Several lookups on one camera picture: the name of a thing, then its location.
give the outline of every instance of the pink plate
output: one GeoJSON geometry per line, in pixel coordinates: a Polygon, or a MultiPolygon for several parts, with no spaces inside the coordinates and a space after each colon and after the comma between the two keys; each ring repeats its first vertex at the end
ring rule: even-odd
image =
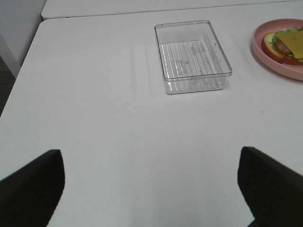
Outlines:
{"type": "Polygon", "coordinates": [[[280,64],[272,60],[262,51],[261,44],[266,33],[286,30],[293,27],[301,28],[303,20],[301,19],[277,19],[268,21],[256,28],[252,39],[252,49],[255,55],[272,70],[298,80],[303,80],[303,65],[280,64]]]}

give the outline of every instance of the white table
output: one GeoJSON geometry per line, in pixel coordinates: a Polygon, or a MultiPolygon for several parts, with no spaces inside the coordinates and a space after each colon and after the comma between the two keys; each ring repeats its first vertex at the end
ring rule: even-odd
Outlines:
{"type": "Polygon", "coordinates": [[[253,30],[302,2],[52,19],[34,38],[0,118],[0,178],[62,150],[50,222],[90,227],[243,227],[242,146],[303,174],[303,83],[250,52],[253,30]],[[209,19],[233,67],[224,90],[167,95],[153,26],[209,19]]]}
{"type": "Polygon", "coordinates": [[[194,9],[278,1],[285,0],[47,0],[41,16],[46,20],[60,17],[194,9]]]}

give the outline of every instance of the transparent tray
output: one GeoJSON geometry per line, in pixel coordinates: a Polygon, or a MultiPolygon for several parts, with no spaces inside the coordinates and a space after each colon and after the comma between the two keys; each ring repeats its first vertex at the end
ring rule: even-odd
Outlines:
{"type": "Polygon", "coordinates": [[[154,27],[167,94],[223,89],[232,68],[208,20],[154,27]]]}

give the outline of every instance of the gray floor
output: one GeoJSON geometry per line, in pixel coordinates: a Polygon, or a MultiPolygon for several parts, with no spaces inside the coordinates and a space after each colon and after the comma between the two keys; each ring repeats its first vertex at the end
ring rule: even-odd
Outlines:
{"type": "Polygon", "coordinates": [[[0,57],[0,116],[5,107],[10,91],[15,83],[15,78],[0,57]]]}

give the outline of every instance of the bread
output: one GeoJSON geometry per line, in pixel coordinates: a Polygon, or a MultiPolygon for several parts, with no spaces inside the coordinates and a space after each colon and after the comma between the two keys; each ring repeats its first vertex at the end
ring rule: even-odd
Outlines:
{"type": "Polygon", "coordinates": [[[303,65],[303,61],[298,61],[296,58],[289,57],[282,52],[278,51],[273,43],[272,38],[275,33],[267,33],[264,36],[263,42],[262,42],[262,50],[263,52],[270,57],[271,59],[279,62],[279,63],[285,63],[289,65],[303,65]]]}

